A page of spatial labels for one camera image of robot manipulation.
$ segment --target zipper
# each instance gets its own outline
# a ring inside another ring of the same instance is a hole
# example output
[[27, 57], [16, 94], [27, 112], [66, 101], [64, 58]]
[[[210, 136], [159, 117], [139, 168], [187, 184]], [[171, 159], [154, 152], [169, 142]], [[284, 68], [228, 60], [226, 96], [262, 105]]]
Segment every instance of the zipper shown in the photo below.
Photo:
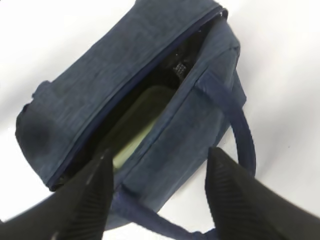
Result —
[[91, 134], [100, 125], [108, 113], [127, 95], [145, 76], [147, 76], [157, 65], [159, 65], [172, 51], [174, 51], [184, 40], [197, 32], [202, 25], [217, 16], [228, 17], [228, 11], [221, 6], [216, 7], [201, 19], [192, 24], [186, 31], [179, 35], [171, 44], [164, 48], [153, 60], [144, 66], [131, 80], [129, 80], [122, 89], [117, 92], [112, 99], [102, 108], [102, 110], [94, 117], [90, 124], [86, 127], [80, 137], [76, 140], [74, 146], [67, 154], [65, 160], [57, 168], [55, 173], [49, 178], [47, 187], [51, 188], [64, 173], [68, 165], [71, 163], [73, 156], [84, 146], [85, 142], [90, 138]]

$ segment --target ribbed black surface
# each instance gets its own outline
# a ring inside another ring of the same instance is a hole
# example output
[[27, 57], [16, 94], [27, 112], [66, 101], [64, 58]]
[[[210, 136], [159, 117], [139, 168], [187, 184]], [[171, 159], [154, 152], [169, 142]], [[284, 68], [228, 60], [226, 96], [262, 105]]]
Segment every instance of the ribbed black surface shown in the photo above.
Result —
[[59, 240], [101, 240], [108, 214], [104, 181], [102, 172], [93, 177], [92, 187], [84, 194]]
[[100, 240], [113, 187], [112, 158], [106, 152], [51, 197], [0, 224], [0, 240]]
[[222, 150], [209, 153], [205, 186], [219, 237], [222, 240], [283, 239], [259, 216], [231, 172], [222, 164], [225, 161], [236, 164]]
[[207, 200], [221, 240], [320, 240], [320, 219], [277, 195], [219, 148], [208, 155]]

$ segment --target white background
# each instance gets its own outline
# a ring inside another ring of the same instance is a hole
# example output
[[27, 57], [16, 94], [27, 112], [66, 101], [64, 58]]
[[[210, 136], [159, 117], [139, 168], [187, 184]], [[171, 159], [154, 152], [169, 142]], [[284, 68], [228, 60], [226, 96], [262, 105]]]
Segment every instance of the white background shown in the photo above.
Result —
[[[221, 0], [241, 42], [238, 72], [255, 141], [257, 178], [320, 216], [320, 14], [317, 1]], [[43, 80], [54, 80], [100, 39], [134, 0], [0, 1], [0, 219], [49, 191], [15, 140], [15, 118]], [[229, 131], [220, 144], [236, 158]], [[213, 226], [204, 193], [205, 166], [160, 213], [189, 231]], [[106, 239], [163, 239], [140, 227]]]

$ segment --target bag strap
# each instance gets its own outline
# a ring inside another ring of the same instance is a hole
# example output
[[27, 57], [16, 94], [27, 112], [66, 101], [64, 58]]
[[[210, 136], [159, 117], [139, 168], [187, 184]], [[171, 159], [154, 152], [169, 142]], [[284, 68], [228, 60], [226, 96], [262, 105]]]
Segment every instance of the bag strap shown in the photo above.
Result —
[[[229, 119], [237, 145], [239, 164], [250, 175], [256, 173], [256, 153], [251, 132], [241, 106], [234, 100], [229, 90], [207, 69], [195, 85], [209, 97]], [[111, 209], [120, 217], [134, 222], [148, 230], [175, 240], [216, 240], [215, 229], [207, 233], [188, 232], [162, 218], [151, 209], [140, 204], [122, 188], [113, 195]]]

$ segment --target bag handle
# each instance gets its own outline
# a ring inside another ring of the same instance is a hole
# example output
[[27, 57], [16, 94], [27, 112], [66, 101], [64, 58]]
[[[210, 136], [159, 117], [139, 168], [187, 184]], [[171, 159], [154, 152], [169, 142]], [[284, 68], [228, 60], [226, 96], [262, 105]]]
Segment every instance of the bag handle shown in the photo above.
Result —
[[241, 106], [210, 70], [203, 73], [195, 87], [205, 93], [228, 118], [235, 138], [239, 165], [245, 168], [250, 175], [255, 176], [255, 145]]
[[[209, 97], [229, 119], [237, 146], [238, 162], [250, 175], [254, 176], [256, 173], [255, 146], [241, 106], [218, 77], [209, 69], [199, 78], [195, 84], [195, 88]], [[215, 229], [204, 234], [201, 232], [188, 232], [140, 204], [126, 193], [124, 189], [120, 189], [113, 195], [111, 209], [118, 216], [130, 222], [134, 222], [148, 230], [175, 240], [217, 239]]]

